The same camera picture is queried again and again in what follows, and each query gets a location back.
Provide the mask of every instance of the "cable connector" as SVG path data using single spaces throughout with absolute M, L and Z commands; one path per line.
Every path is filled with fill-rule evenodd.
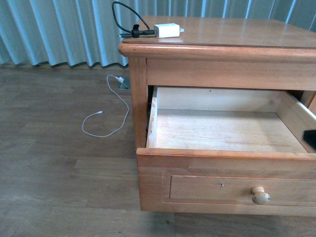
M 119 81 L 119 83 L 123 83 L 123 81 L 124 81 L 124 78 L 122 78 L 122 77 L 119 77 L 119 78 L 115 77 L 115 78 Z

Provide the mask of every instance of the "curtain fold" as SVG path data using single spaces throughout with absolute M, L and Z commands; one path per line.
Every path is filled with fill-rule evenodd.
M 316 32 L 316 0 L 121 0 L 141 15 L 276 19 Z M 112 0 L 0 0 L 0 64 L 126 65 Z M 137 17 L 116 5 L 131 29 Z

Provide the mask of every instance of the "drawer opening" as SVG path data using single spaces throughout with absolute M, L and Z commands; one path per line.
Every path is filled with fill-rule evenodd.
M 316 116 L 278 90 L 155 87 L 147 148 L 315 153 Z

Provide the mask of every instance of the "white power adapter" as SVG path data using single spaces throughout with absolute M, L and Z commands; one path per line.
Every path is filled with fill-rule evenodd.
M 155 36 L 157 38 L 179 37 L 184 29 L 175 23 L 154 25 Z

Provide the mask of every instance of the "open drawer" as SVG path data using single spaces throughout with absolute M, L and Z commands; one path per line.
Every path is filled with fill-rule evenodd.
M 141 209 L 316 216 L 311 129 L 316 116 L 285 91 L 156 87 Z

